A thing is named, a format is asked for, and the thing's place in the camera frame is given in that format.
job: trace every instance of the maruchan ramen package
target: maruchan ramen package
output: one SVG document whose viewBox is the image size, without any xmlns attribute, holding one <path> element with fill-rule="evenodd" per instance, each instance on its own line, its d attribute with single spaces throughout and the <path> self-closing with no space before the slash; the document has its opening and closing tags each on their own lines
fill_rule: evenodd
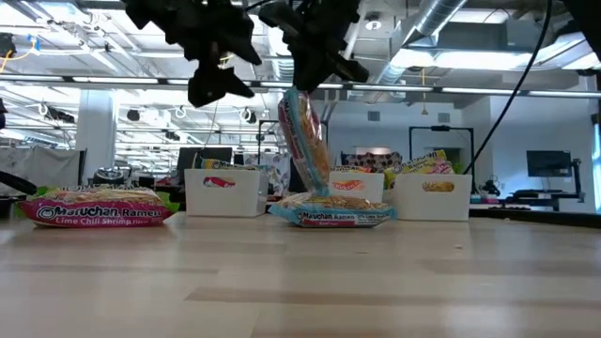
<svg viewBox="0 0 601 338">
<path fill-rule="evenodd" d="M 384 171 L 385 189 L 392 189 L 399 174 L 454 174 L 453 166 L 447 161 L 444 150 L 433 151 L 400 166 Z"/>
<path fill-rule="evenodd" d="M 139 227 L 161 225 L 177 211 L 169 195 L 145 188 L 83 186 L 40 189 L 39 195 L 19 203 L 25 217 L 46 226 L 72 228 Z"/>
<path fill-rule="evenodd" d="M 319 117 L 311 109 L 309 94 L 295 87 L 280 101 L 278 116 L 288 149 L 308 192 L 328 195 L 330 165 Z"/>
<path fill-rule="evenodd" d="M 271 206 L 270 213 L 301 227 L 374 227 L 396 218 L 394 209 L 382 203 L 343 196 L 298 193 Z"/>
<path fill-rule="evenodd" d="M 354 165 L 339 165 L 330 167 L 330 172 L 370 174 L 372 169 Z"/>
</svg>

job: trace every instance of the light wood tabletop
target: light wood tabletop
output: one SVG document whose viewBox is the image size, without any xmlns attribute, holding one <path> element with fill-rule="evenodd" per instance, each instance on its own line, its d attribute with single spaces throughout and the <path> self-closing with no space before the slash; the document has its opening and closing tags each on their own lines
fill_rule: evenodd
<svg viewBox="0 0 601 338">
<path fill-rule="evenodd" d="M 601 232 L 473 219 L 306 230 L 0 221 L 0 337 L 601 337 Z"/>
</svg>

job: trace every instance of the computer monitor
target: computer monitor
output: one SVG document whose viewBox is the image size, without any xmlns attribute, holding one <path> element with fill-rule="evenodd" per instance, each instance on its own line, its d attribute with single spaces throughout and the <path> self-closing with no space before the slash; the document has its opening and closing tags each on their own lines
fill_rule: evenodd
<svg viewBox="0 0 601 338">
<path fill-rule="evenodd" d="M 571 177 L 572 156 L 569 151 L 527 151 L 529 177 Z"/>
</svg>

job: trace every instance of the white plastic bin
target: white plastic bin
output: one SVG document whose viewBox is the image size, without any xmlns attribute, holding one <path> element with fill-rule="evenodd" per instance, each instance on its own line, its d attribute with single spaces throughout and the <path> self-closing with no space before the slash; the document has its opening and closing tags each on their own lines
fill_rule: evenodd
<svg viewBox="0 0 601 338">
<path fill-rule="evenodd" d="M 393 205 L 407 221 L 465 222 L 470 216 L 471 175 L 401 174 Z"/>
<path fill-rule="evenodd" d="M 186 169 L 188 216 L 256 217 L 265 213 L 269 179 L 259 171 Z"/>
<path fill-rule="evenodd" d="M 330 173 L 330 194 L 382 202 L 384 174 Z"/>
</svg>

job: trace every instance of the maruchan logo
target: maruchan logo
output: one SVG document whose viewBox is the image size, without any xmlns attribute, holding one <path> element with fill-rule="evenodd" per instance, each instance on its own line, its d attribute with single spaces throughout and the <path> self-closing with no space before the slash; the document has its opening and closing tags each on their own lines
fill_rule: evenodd
<svg viewBox="0 0 601 338">
<path fill-rule="evenodd" d="M 41 207 L 38 209 L 38 218 L 53 220 L 56 217 L 119 217 L 119 210 L 114 207 L 79 207 L 67 209 L 65 207 Z"/>
</svg>

